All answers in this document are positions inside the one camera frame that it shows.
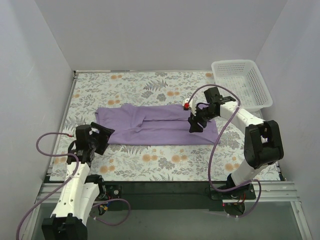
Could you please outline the purple t shirt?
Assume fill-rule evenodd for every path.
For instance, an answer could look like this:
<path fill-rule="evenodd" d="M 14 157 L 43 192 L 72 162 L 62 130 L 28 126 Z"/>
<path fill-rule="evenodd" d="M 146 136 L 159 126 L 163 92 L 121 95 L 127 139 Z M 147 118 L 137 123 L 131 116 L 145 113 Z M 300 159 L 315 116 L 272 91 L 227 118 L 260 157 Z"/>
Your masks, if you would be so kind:
<path fill-rule="evenodd" d="M 218 138 L 216 122 L 211 120 L 203 132 L 190 133 L 190 113 L 178 104 L 160 106 L 99 107 L 97 124 L 113 129 L 110 144 L 132 146 L 192 146 L 214 144 Z"/>

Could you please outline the white plastic basket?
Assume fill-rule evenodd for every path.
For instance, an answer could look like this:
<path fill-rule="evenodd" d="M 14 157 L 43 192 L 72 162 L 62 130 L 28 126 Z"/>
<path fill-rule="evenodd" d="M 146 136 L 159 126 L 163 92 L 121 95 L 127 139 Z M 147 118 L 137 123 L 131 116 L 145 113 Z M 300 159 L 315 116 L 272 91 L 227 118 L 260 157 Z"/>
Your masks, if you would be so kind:
<path fill-rule="evenodd" d="M 272 97 L 254 61 L 215 61 L 211 69 L 215 83 L 233 92 L 240 99 L 242 108 L 256 112 L 272 106 Z"/>

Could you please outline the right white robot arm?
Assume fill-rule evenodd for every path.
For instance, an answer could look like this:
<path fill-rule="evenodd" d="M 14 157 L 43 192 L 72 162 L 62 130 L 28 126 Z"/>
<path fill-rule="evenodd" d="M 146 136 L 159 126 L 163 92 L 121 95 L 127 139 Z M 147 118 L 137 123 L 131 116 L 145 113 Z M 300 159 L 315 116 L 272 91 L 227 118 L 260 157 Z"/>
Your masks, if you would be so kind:
<path fill-rule="evenodd" d="M 284 148 L 279 125 L 274 120 L 263 120 L 241 107 L 241 100 L 232 91 L 223 88 L 229 95 L 222 96 L 220 85 L 207 84 L 204 91 L 206 102 L 200 108 L 193 98 L 183 101 L 182 107 L 190 111 L 188 122 L 190 133 L 201 133 L 208 121 L 221 117 L 227 122 L 218 134 L 217 140 L 222 137 L 229 124 L 233 124 L 244 134 L 244 160 L 226 180 L 224 188 L 212 188 L 220 193 L 227 193 L 232 199 L 237 199 L 245 192 L 244 186 L 255 181 L 258 175 L 267 166 L 274 164 L 284 157 Z"/>

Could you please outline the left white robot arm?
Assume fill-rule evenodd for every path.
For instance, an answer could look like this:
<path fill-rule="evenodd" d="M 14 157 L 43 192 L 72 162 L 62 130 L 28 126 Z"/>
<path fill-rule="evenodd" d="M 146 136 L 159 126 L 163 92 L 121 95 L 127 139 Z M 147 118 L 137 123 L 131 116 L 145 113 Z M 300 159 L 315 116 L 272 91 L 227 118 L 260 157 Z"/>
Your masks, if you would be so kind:
<path fill-rule="evenodd" d="M 106 196 L 103 177 L 90 174 L 96 154 L 103 155 L 113 129 L 95 122 L 79 125 L 68 147 L 66 177 L 58 202 L 41 224 L 46 240 L 86 240 L 87 220 L 95 200 Z"/>

